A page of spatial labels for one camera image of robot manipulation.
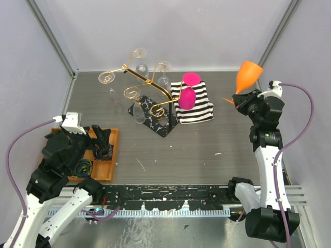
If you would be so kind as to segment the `green patterned rolled tie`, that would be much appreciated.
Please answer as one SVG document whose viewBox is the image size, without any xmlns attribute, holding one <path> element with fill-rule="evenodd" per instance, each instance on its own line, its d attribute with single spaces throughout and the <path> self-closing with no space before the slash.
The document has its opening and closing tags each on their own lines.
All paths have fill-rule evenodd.
<svg viewBox="0 0 331 248">
<path fill-rule="evenodd" d="M 55 130 L 55 131 L 53 131 L 53 132 L 51 132 L 51 133 L 49 133 L 49 134 L 47 134 L 47 135 L 45 135 L 44 137 L 45 137 L 45 139 L 51 139 L 51 138 L 53 138 L 53 137 L 55 137 L 55 136 L 57 136 L 57 135 L 60 135 L 60 134 L 62 134 L 63 132 L 62 131 L 60 131 L 60 130 Z"/>
</svg>

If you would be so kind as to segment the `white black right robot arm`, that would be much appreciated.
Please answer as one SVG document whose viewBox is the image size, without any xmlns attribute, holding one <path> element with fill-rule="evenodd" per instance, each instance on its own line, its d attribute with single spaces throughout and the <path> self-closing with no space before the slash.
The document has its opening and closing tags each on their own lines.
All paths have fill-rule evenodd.
<svg viewBox="0 0 331 248">
<path fill-rule="evenodd" d="M 277 128 L 284 102 L 277 96 L 254 90 L 233 95 L 239 113 L 252 121 L 249 139 L 259 167 L 260 191 L 245 178 L 232 178 L 227 190 L 230 202 L 241 203 L 248 237 L 286 243 L 300 224 L 299 215 L 291 210 L 282 172 L 282 136 Z"/>
</svg>

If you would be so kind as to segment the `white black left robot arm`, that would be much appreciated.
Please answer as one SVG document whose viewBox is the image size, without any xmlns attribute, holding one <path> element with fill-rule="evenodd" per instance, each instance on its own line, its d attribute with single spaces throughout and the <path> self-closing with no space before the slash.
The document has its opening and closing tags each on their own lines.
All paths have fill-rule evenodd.
<svg viewBox="0 0 331 248">
<path fill-rule="evenodd" d="M 45 136 L 43 158 L 31 174 L 26 196 L 19 196 L 22 213 L 17 224 L 1 247 L 51 247 L 73 217 L 87 205 L 97 205 L 104 198 L 103 185 L 87 177 L 76 186 L 73 197 L 48 222 L 44 218 L 54 200 L 75 174 L 85 152 L 93 152 L 97 160 L 110 158 L 111 130 L 98 125 L 80 128 L 78 133 L 65 127 Z"/>
</svg>

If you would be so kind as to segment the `tall clear champagne flute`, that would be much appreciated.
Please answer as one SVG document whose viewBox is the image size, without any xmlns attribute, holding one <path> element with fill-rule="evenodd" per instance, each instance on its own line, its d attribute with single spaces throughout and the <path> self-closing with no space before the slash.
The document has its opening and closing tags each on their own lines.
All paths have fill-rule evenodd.
<svg viewBox="0 0 331 248">
<path fill-rule="evenodd" d="M 128 99 L 134 101 L 132 113 L 135 118 L 135 122 L 142 124 L 145 121 L 145 114 L 140 105 L 140 89 L 138 87 L 132 87 L 126 91 L 126 96 Z"/>
</svg>

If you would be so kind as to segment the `orange wooden compartment tray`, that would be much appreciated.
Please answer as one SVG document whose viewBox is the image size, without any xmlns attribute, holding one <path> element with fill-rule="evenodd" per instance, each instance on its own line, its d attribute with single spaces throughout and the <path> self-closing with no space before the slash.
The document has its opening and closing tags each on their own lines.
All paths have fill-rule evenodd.
<svg viewBox="0 0 331 248">
<path fill-rule="evenodd" d="M 63 128 L 54 128 L 51 132 L 55 130 L 60 130 L 63 133 L 47 140 L 45 147 L 42 149 L 40 166 L 60 175 L 68 176 L 71 182 L 80 182 L 84 178 L 75 178 L 72 175 L 79 161 L 81 159 L 88 159 L 93 162 L 91 178 L 99 182 L 111 182 L 113 180 L 119 141 L 118 129 L 111 129 L 109 140 L 109 143 L 113 145 L 111 161 L 96 160 L 93 151 L 87 149 L 87 143 L 85 141 L 77 139 L 75 134 L 70 134 Z M 90 137 L 96 137 L 92 129 L 88 133 Z"/>
</svg>

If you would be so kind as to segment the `orange plastic wine glass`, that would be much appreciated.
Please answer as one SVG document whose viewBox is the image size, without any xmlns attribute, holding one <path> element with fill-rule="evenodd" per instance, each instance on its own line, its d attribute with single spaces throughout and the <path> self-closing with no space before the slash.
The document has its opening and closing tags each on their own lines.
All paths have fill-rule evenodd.
<svg viewBox="0 0 331 248">
<path fill-rule="evenodd" d="M 236 76 L 236 92 L 238 95 L 242 91 L 250 88 L 259 79 L 263 68 L 251 61 L 244 61 Z"/>
</svg>

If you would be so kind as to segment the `yellow blue rolled tie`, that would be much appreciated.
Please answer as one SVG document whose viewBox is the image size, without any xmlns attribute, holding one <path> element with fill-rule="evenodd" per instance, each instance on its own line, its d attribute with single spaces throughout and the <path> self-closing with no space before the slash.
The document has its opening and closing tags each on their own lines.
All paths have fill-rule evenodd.
<svg viewBox="0 0 331 248">
<path fill-rule="evenodd" d="M 88 178 L 92 174 L 93 162 L 88 159 L 81 159 L 73 173 L 75 178 Z"/>
</svg>

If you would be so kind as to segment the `black white striped cloth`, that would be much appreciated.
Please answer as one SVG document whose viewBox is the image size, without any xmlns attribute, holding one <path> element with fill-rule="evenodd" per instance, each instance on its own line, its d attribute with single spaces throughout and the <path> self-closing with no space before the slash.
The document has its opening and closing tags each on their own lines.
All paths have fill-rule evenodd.
<svg viewBox="0 0 331 248">
<path fill-rule="evenodd" d="M 176 117 L 181 124 L 200 123 L 214 119 L 214 105 L 210 102 L 206 83 L 201 81 L 194 85 L 192 89 L 196 93 L 195 105 L 190 110 L 179 107 L 177 102 L 174 103 Z"/>
</svg>

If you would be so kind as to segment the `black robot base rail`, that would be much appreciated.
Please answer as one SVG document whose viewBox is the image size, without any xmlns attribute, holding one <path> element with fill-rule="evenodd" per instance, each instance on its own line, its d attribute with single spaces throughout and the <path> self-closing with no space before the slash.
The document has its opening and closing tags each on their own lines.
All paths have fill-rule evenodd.
<svg viewBox="0 0 331 248">
<path fill-rule="evenodd" d="M 93 204 L 107 209 L 179 210 L 187 203 L 190 211 L 222 210 L 240 202 L 225 185 L 104 185 L 103 195 Z"/>
</svg>

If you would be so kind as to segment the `pink plastic wine glass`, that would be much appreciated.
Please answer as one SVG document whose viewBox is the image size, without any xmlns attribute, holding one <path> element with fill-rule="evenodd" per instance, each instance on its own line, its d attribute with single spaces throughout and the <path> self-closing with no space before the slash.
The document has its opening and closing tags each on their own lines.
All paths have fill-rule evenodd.
<svg viewBox="0 0 331 248">
<path fill-rule="evenodd" d="M 196 93 L 192 87 L 198 85 L 200 81 L 200 76 L 196 73 L 189 72 L 183 76 L 178 100 L 180 108 L 190 110 L 195 106 Z"/>
</svg>

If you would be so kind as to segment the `clear stemmed wine glass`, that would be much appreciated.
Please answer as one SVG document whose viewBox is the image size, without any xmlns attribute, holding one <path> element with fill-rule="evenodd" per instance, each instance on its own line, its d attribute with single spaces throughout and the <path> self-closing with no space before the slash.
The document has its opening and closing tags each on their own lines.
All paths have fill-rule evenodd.
<svg viewBox="0 0 331 248">
<path fill-rule="evenodd" d="M 162 73 L 161 77 L 158 79 L 157 84 L 167 91 L 171 90 L 171 80 L 167 77 L 166 73 L 172 69 L 172 65 L 168 61 L 161 61 L 157 65 L 157 69 Z"/>
</svg>

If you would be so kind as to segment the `blue floral rolled tie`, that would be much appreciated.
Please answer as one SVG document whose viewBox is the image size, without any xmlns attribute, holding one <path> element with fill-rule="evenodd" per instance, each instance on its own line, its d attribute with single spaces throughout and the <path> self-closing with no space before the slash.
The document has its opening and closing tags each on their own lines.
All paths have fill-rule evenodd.
<svg viewBox="0 0 331 248">
<path fill-rule="evenodd" d="M 94 158 L 98 161 L 111 161 L 113 155 L 113 145 L 108 144 L 106 149 L 96 147 L 93 150 Z"/>
</svg>

